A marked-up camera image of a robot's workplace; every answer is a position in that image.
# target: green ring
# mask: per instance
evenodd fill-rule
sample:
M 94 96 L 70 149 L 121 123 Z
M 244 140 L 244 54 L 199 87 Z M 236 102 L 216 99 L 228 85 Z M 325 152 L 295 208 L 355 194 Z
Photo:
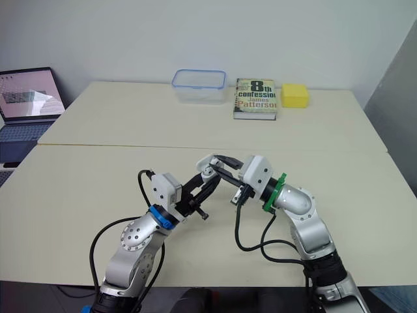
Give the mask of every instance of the green ring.
M 269 197 L 268 201 L 263 206 L 264 211 L 272 213 L 273 209 L 271 209 L 271 205 L 274 203 L 275 199 L 278 197 L 282 186 L 285 184 L 285 178 L 287 177 L 286 173 L 282 173 L 281 177 L 276 182 L 276 186 L 274 191 L 271 193 L 271 197 Z

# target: yellow sponge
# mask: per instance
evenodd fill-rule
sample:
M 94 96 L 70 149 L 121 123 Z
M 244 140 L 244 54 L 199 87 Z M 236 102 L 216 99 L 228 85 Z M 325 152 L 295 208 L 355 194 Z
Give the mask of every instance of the yellow sponge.
M 281 101 L 284 108 L 307 108 L 308 92 L 305 85 L 283 83 Z

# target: laptop screen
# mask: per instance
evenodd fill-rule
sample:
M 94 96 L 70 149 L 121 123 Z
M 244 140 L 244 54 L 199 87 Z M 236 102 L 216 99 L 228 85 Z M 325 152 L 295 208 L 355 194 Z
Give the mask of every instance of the laptop screen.
M 52 119 L 64 110 L 50 68 L 0 72 L 0 113 L 5 121 Z

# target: white wall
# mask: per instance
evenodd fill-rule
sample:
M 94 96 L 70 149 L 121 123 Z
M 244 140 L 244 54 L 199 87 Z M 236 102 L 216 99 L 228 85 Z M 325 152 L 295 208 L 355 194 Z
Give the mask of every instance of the white wall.
M 415 0 L 1 0 L 0 70 L 51 66 L 73 100 L 91 80 L 170 82 L 219 68 L 365 105 L 417 13 Z

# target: black cable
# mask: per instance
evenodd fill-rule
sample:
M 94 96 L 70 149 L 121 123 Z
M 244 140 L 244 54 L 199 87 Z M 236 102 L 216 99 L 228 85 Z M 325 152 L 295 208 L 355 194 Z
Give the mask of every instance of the black cable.
M 265 229 L 262 232 L 261 244 L 264 242 L 266 233 L 268 232 L 268 230 L 271 227 L 272 223 L 275 221 L 276 215 L 275 215 L 275 213 L 273 213 L 273 214 L 274 214 L 274 216 L 271 218 L 271 220 L 269 221 L 268 225 L 266 225 Z M 261 247 L 261 253 L 264 256 L 264 258 L 266 258 L 268 261 L 272 261 L 272 262 L 275 262 L 275 263 L 294 263 L 293 262 L 294 260 L 292 260 L 292 259 L 276 259 L 276 258 L 271 258 L 269 255 L 266 254 L 264 246 Z M 300 261 L 300 262 L 302 262 L 302 263 L 298 263 L 297 262 L 297 264 L 303 265 L 304 268 L 306 269 L 307 268 L 307 263 L 306 262 L 303 262 L 303 261 Z M 310 288 L 309 288 L 309 277 L 307 275 L 307 271 L 306 270 L 304 270 L 304 276 L 305 276 L 305 286 L 304 286 L 304 288 L 305 288 L 306 296 L 307 296 L 307 300 L 308 300 L 307 308 L 306 309 L 307 309 L 307 312 L 310 312 L 309 307 L 311 306 L 312 300 L 313 300 L 313 290 L 310 290 Z
M 275 221 L 276 215 L 274 213 L 273 217 L 271 218 L 271 220 L 269 221 L 269 223 L 266 225 L 265 229 L 262 232 L 262 236 L 261 236 L 261 253 L 264 256 L 265 259 L 267 259 L 268 261 L 274 262 L 274 263 L 295 263 L 295 264 L 300 264 L 303 265 L 304 267 L 306 266 L 306 262 L 302 261 L 302 260 L 296 260 L 296 259 L 276 259 L 276 258 L 271 258 L 268 254 L 266 254 L 265 252 L 265 248 L 264 248 L 264 244 L 267 243 L 268 241 L 264 242 L 265 240 L 265 236 L 267 231 L 269 230 L 269 227 L 271 227 L 272 223 Z
M 152 288 L 153 284 L 155 283 L 156 278 L 159 275 L 159 272 L 161 271 L 162 264 L 164 263 L 165 258 L 165 243 L 162 243 L 161 247 L 161 258 L 159 260 L 158 267 L 156 268 L 155 274 L 152 277 L 151 281 L 149 282 L 149 285 L 146 287 L 146 289 L 143 291 L 143 293 L 140 295 L 139 299 L 137 300 L 135 306 L 133 307 L 131 313 L 136 313 L 136 310 L 142 305 L 142 301 L 148 294 L 149 290 Z
M 138 174 L 137 174 L 137 182 L 139 183 L 139 187 L 140 190 L 142 192 L 142 196 L 143 199 L 145 200 L 146 204 L 148 205 L 148 207 L 151 206 L 151 203 L 146 195 L 145 189 L 143 188 L 143 183 L 142 183 L 142 175 L 143 174 L 149 174 L 152 173 L 150 170 L 141 170 Z M 96 272 L 96 267 L 94 264 L 94 250 L 97 244 L 98 239 L 100 238 L 100 236 L 106 231 L 108 230 L 110 227 L 122 223 L 122 222 L 127 222 L 129 220 L 135 220 L 137 218 L 139 218 L 140 216 L 135 216 L 135 217 L 128 217 L 128 218 L 122 218 L 120 220 L 116 220 L 110 224 L 108 224 L 107 226 L 103 227 L 97 234 L 96 237 L 94 238 L 93 242 L 91 243 L 90 246 L 90 253 L 89 253 L 89 261 L 90 261 L 90 269 L 91 269 L 91 276 L 93 277 L 93 282 L 94 282 L 94 293 L 96 295 L 96 298 L 100 292 L 100 286 L 98 284 L 98 279 L 97 279 L 97 272 Z M 137 310 L 140 306 L 141 303 L 143 301 L 143 299 L 146 297 L 146 295 L 148 294 L 149 290 L 152 288 L 152 285 L 155 283 L 155 280 L 157 279 L 162 265 L 164 263 L 164 258 L 165 258 L 165 243 L 162 243 L 162 249 L 161 249 L 161 258 L 158 264 L 158 267 L 155 271 L 154 276 L 152 277 L 151 281 L 149 282 L 148 286 L 145 288 L 145 290 L 143 291 L 143 293 L 141 294 L 140 298 L 137 300 L 134 309 L 132 310 L 132 312 L 134 312 L 135 310 Z
M 293 243 L 290 243 L 289 241 L 281 240 L 281 239 L 275 239 L 275 240 L 265 241 L 264 243 L 260 243 L 259 245 L 250 246 L 250 247 L 242 246 L 242 244 L 240 243 L 240 239 L 239 239 L 240 211 L 241 211 L 241 209 L 242 209 L 242 204 L 241 203 L 238 203 L 237 209 L 236 209 L 235 241 L 236 241 L 236 244 L 239 247 L 239 249 L 241 249 L 243 251 L 246 251 L 246 252 L 249 252 L 249 251 L 254 251 L 256 249 L 259 249 L 259 248 L 261 248 L 263 246 L 270 245 L 272 243 L 283 243 L 283 244 L 289 245 L 289 246 L 293 247 L 295 250 L 297 250 L 297 248 L 295 247 L 295 245 Z
M 96 293 L 90 293 L 88 295 L 70 295 L 69 293 L 67 293 L 64 289 L 62 289 L 62 287 L 60 286 L 56 286 L 57 289 L 63 293 L 65 296 L 67 296 L 68 298 L 73 298 L 73 299 L 81 299 L 81 298 L 87 298 L 87 297 L 91 297 L 92 295 L 95 295 Z
M 148 196 L 146 195 L 145 189 L 143 188 L 142 175 L 148 174 L 150 172 L 151 172 L 150 170 L 141 170 L 139 173 L 137 173 L 137 182 L 139 183 L 139 188 L 141 189 L 143 199 L 145 200 L 148 207 L 151 206 L 151 203 L 148 199 Z
M 91 276 L 93 276 L 93 282 L 94 282 L 94 291 L 95 294 L 98 295 L 98 292 L 100 291 L 100 286 L 98 285 L 98 279 L 97 279 L 97 272 L 96 272 L 96 266 L 94 264 L 94 249 L 96 248 L 96 244 L 98 239 L 100 238 L 100 236 L 106 231 L 108 230 L 110 227 L 119 224 L 119 223 L 123 223 L 123 222 L 127 222 L 129 220 L 135 220 L 137 218 L 139 218 L 140 216 L 135 216 L 135 217 L 128 217 L 128 218 L 122 218 L 121 220 L 116 220 L 110 224 L 108 224 L 107 226 L 104 226 L 96 235 L 96 237 L 94 237 L 93 242 L 91 243 L 90 246 L 90 254 L 89 254 L 89 261 L 90 261 L 90 270 L 91 270 Z

